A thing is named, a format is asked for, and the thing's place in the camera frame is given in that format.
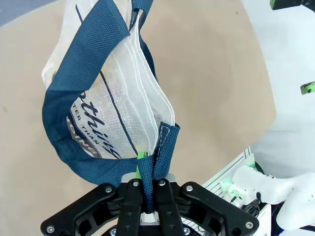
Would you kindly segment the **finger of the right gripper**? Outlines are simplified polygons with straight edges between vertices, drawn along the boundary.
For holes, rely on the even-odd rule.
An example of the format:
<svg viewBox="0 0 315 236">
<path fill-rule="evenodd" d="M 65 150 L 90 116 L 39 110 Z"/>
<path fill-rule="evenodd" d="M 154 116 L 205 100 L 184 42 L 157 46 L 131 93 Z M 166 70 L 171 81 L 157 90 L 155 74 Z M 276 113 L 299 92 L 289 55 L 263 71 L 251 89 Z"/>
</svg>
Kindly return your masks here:
<svg viewBox="0 0 315 236">
<path fill-rule="evenodd" d="M 300 90 L 302 95 L 315 92 L 315 82 L 310 82 L 302 85 L 300 87 Z"/>
<path fill-rule="evenodd" d="M 315 0 L 270 0 L 272 10 L 285 9 L 296 6 L 304 6 L 309 10 L 315 9 Z"/>
</svg>

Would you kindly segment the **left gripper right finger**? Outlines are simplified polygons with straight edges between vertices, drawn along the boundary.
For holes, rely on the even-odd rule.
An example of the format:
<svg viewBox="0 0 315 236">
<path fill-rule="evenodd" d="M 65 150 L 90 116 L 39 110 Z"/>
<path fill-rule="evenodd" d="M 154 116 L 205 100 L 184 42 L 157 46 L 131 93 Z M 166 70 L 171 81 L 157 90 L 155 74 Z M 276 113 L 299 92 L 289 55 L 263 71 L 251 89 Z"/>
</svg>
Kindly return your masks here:
<svg viewBox="0 0 315 236">
<path fill-rule="evenodd" d="M 155 209 L 157 236 L 185 235 L 183 218 L 210 236 L 252 236 L 259 227 L 256 217 L 192 181 L 179 186 L 166 178 L 155 180 Z"/>
</svg>

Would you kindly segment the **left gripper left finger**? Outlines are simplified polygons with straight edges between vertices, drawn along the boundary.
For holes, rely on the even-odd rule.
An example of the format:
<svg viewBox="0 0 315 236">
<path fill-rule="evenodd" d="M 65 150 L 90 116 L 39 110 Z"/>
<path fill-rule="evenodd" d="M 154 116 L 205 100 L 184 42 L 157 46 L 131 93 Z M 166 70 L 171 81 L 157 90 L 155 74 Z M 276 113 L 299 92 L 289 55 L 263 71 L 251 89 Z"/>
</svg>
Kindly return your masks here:
<svg viewBox="0 0 315 236">
<path fill-rule="evenodd" d="M 143 185 L 140 173 L 119 187 L 104 183 L 41 224 L 45 236 L 91 236 L 106 223 L 118 219 L 105 236 L 144 236 L 148 228 L 140 224 Z"/>
</svg>

